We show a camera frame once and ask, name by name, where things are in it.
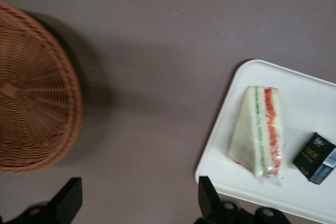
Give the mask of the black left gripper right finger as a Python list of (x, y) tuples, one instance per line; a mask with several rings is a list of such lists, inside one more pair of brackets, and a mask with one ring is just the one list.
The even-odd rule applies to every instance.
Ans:
[(289, 223), (279, 210), (260, 207), (253, 214), (230, 200), (221, 200), (211, 180), (201, 176), (198, 180), (198, 205), (202, 216), (196, 223)]

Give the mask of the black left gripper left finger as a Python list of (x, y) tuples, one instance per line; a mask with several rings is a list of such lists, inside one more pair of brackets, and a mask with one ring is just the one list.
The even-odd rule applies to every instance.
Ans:
[(7, 223), (72, 223), (82, 202), (82, 179), (73, 177), (47, 204), (31, 206)]

